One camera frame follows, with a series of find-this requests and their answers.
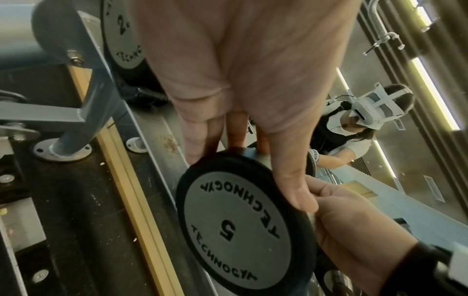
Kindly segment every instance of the white wall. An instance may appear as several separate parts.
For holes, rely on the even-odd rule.
[[[369,200],[391,218],[405,219],[413,234],[421,241],[453,249],[456,241],[468,246],[468,227],[415,199],[359,172],[350,166],[331,170],[343,182],[356,180],[378,196]]]

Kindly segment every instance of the dark hair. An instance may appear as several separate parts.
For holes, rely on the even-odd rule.
[[[387,95],[391,95],[393,93],[396,93],[397,91],[404,89],[405,87],[406,86],[403,84],[391,84],[384,87],[384,89]],[[405,112],[405,114],[407,114],[408,111],[411,110],[411,108],[414,106],[413,94],[404,94],[402,96],[397,97],[394,101],[398,105],[398,107],[400,107],[401,110]],[[377,130],[366,127],[364,131],[357,134],[357,138],[355,138],[355,141],[370,140],[375,136],[375,133],[377,133]]]

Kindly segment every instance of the person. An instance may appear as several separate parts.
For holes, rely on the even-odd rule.
[[[147,61],[180,117],[187,161],[216,152],[224,126],[229,146],[242,147],[250,116],[259,150],[271,154],[279,190],[292,206],[316,213],[319,245],[373,296],[395,286],[407,291],[395,284],[410,285],[398,273],[402,263],[413,250],[421,258],[432,253],[362,198],[306,180],[304,161],[360,5],[127,1]]]
[[[324,108],[310,142],[318,167],[335,169],[362,157],[385,122],[404,116],[414,106],[411,90],[402,84],[379,84],[374,91],[351,101],[335,101]]]

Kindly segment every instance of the black wristband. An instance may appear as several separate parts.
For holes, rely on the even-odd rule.
[[[380,296],[396,296],[404,292],[408,296],[451,295],[434,278],[438,262],[449,265],[450,255],[418,243],[396,267],[380,291]]]

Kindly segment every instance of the rust stain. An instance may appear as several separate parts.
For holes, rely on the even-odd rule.
[[[169,151],[172,154],[177,153],[177,143],[171,136],[164,136],[162,137],[162,140],[164,142],[164,148],[166,148],[167,151]]]

